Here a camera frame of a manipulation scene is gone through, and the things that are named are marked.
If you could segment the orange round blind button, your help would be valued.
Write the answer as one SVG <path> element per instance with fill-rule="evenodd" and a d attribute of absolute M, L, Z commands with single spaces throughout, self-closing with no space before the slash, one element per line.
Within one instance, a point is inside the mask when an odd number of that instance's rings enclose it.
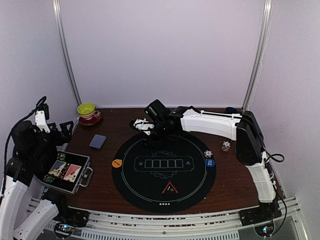
<path fill-rule="evenodd" d="M 123 160 L 122 159 L 114 159 L 112 161 L 111 165 L 113 168 L 118 169 L 123 165 Z"/>

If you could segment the red black triangle marker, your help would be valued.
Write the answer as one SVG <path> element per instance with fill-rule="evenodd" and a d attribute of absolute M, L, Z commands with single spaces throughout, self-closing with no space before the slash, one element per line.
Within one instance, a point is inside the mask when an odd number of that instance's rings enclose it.
<path fill-rule="evenodd" d="M 169 181 L 168 184 L 165 186 L 164 190 L 162 191 L 162 194 L 178 194 L 179 191 L 176 189 L 176 187 Z"/>

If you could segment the blue white poker chip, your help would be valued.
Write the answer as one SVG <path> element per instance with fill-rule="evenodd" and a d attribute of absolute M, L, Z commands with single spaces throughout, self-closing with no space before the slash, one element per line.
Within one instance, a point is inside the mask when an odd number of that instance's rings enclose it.
<path fill-rule="evenodd" d="M 211 150 L 207 149 L 204 151 L 203 155 L 206 159 L 210 159 L 213 156 L 213 152 Z"/>

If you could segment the blue round blind button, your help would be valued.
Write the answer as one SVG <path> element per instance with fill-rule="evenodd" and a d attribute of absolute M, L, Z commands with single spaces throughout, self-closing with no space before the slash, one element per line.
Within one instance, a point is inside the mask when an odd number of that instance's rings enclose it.
<path fill-rule="evenodd" d="M 205 165 L 208 167 L 208 168 L 213 168 L 215 165 L 216 165 L 216 162 L 213 158 L 207 158 L 205 160 Z"/>

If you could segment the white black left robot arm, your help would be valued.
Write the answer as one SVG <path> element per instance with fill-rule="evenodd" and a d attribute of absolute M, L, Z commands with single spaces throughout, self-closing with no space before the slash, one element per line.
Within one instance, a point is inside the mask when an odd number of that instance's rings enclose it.
<path fill-rule="evenodd" d="M 45 176 L 58 156 L 57 146 L 69 143 L 74 123 L 51 123 L 40 128 L 29 120 L 18 121 L 9 133 L 14 141 L 14 154 L 5 165 L 1 203 L 0 238 L 2 240 L 34 240 L 45 226 L 57 217 L 61 222 L 78 222 L 68 207 L 66 196 L 48 190 L 38 207 L 17 228 L 14 224 L 20 204 L 34 175 Z"/>

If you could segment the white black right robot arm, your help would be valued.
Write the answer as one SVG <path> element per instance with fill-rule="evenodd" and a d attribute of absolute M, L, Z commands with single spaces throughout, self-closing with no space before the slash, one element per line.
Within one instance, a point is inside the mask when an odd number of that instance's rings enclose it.
<path fill-rule="evenodd" d="M 275 214 L 278 209 L 277 188 L 270 160 L 282 163 L 285 157 L 267 150 L 262 131 L 251 111 L 216 113 L 193 106 L 169 109 L 158 99 L 144 111 L 152 120 L 147 133 L 154 141 L 177 131 L 206 133 L 234 141 L 236 158 L 249 170 L 257 189 L 259 206 L 256 216 L 266 221 Z"/>

